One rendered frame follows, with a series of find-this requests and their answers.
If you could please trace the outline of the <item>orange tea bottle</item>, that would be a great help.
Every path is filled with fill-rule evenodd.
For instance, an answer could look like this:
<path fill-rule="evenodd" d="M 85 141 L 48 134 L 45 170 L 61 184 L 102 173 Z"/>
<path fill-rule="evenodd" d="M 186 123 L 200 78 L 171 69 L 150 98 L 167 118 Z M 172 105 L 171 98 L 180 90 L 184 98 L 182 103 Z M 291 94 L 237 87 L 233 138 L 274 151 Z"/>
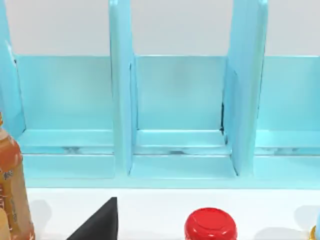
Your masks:
<path fill-rule="evenodd" d="M 0 209 L 3 209 L 11 240 L 36 240 L 19 144 L 3 128 L 0 112 Z"/>

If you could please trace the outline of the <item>yellow and blue object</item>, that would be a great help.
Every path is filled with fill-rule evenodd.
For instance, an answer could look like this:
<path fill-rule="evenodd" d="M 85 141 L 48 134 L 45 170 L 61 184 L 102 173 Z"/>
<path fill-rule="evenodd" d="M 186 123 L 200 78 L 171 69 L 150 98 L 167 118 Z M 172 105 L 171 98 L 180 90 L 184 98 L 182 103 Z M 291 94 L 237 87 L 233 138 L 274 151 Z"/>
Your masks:
<path fill-rule="evenodd" d="M 308 240 L 320 240 L 320 213 L 317 216 L 315 226 L 312 227 Z"/>

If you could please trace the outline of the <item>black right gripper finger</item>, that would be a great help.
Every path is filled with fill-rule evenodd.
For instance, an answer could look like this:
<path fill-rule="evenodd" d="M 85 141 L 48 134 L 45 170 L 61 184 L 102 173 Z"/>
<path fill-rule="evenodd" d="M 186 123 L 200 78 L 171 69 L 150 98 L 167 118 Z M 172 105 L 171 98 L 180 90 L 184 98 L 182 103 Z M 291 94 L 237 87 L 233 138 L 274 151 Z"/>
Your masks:
<path fill-rule="evenodd" d="M 66 240 L 118 240 L 117 197 L 111 197 Z"/>

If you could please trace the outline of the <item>light blue rack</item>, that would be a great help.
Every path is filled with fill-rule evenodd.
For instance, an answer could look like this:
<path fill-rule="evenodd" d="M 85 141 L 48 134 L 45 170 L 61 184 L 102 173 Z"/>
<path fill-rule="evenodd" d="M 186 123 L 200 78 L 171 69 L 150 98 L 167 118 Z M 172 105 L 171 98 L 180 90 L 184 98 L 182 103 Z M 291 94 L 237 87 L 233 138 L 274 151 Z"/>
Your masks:
<path fill-rule="evenodd" d="M 320 53 L 264 55 L 272 28 L 320 45 L 320 20 L 233 18 L 226 56 L 136 55 L 129 4 L 108 56 L 16 55 L 0 0 L 0 108 L 28 188 L 320 190 Z"/>

